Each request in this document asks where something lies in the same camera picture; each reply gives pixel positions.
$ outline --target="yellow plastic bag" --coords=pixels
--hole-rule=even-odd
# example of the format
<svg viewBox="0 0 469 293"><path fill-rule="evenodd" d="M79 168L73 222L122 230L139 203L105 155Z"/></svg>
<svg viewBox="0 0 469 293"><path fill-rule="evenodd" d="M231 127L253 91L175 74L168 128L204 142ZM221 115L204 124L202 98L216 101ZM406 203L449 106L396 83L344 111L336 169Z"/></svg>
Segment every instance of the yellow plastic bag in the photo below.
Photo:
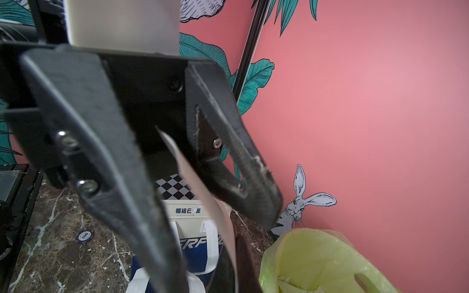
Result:
<svg viewBox="0 0 469 293"><path fill-rule="evenodd" d="M400 292L342 234L326 231L283 233L262 257L259 282L264 293L364 293L355 280L360 273L375 292Z"/></svg>

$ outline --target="bolt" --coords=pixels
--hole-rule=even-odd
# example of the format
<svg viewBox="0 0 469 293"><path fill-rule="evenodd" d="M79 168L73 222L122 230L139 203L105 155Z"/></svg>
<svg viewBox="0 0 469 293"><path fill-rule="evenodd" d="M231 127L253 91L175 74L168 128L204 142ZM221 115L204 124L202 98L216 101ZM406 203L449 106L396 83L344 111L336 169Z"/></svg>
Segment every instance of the bolt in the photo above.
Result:
<svg viewBox="0 0 469 293"><path fill-rule="evenodd" d="M179 78L175 77L169 82L169 89L176 92L180 92L182 90L182 83Z"/></svg>
<svg viewBox="0 0 469 293"><path fill-rule="evenodd" d="M93 179L79 180L76 184L76 189L80 193L93 194L99 188L99 184Z"/></svg>
<svg viewBox="0 0 469 293"><path fill-rule="evenodd" d="M78 147L78 140L72 137L67 131L59 131L57 133L57 138L61 145L67 150L73 150Z"/></svg>
<svg viewBox="0 0 469 293"><path fill-rule="evenodd" d="M215 138L215 140L213 141L213 148L214 149L219 149L222 145L222 141L221 139L219 138Z"/></svg>

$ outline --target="black metal pole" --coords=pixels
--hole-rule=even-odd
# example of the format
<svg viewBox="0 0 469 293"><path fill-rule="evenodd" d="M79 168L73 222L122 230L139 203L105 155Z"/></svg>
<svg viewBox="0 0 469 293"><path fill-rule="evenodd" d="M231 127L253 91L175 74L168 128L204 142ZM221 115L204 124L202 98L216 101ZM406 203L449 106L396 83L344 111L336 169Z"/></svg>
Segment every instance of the black metal pole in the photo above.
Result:
<svg viewBox="0 0 469 293"><path fill-rule="evenodd" d="M68 44L63 1L29 0L32 19L41 44Z"/></svg>
<svg viewBox="0 0 469 293"><path fill-rule="evenodd" d="M264 25L267 7L269 6L270 0L259 0L256 7L256 12L252 20L251 29L249 30L248 40L244 46L244 51L241 57L241 63L239 65L238 74L233 85L233 94L236 102L239 101L241 96L242 88L248 75L249 66L251 65L252 56L256 49L257 41L261 34L262 26Z"/></svg>

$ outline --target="white rabbit illustration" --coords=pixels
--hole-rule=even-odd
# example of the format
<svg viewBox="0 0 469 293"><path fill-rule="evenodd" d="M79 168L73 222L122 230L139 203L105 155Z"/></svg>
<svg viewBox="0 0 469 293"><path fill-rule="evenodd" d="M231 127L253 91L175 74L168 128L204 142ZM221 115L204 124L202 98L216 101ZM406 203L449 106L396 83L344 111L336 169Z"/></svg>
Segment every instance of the white rabbit illustration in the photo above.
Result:
<svg viewBox="0 0 469 293"><path fill-rule="evenodd" d="M277 239L285 231L293 228L293 222L301 222L301 216L304 208L311 204L321 207L328 207L335 205L337 200L330 194L327 193L316 193L307 198L303 198L303 193L306 189L306 177L304 176L303 168L301 165L296 167L295 176L295 192L296 198L289 203L284 211L280 214L277 220L277 225L270 229L274 238Z"/></svg>
<svg viewBox="0 0 469 293"><path fill-rule="evenodd" d="M214 16L220 12L225 0L181 0L179 21L186 23L202 16Z"/></svg>

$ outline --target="rabbit ear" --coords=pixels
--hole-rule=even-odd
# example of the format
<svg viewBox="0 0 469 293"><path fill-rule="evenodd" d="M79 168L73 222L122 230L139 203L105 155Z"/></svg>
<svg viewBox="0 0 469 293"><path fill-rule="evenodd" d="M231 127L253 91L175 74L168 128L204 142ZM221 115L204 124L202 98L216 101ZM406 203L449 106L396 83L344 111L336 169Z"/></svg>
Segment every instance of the rabbit ear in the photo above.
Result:
<svg viewBox="0 0 469 293"><path fill-rule="evenodd" d="M303 168L301 168L301 165L297 165L296 176L295 176L296 197L301 197L305 189L306 189L306 177L304 176Z"/></svg>
<svg viewBox="0 0 469 293"><path fill-rule="evenodd" d="M310 197L306 198L306 205L312 204L319 207L329 207L331 205L335 205L337 200L328 193L316 193L315 195L311 195Z"/></svg>

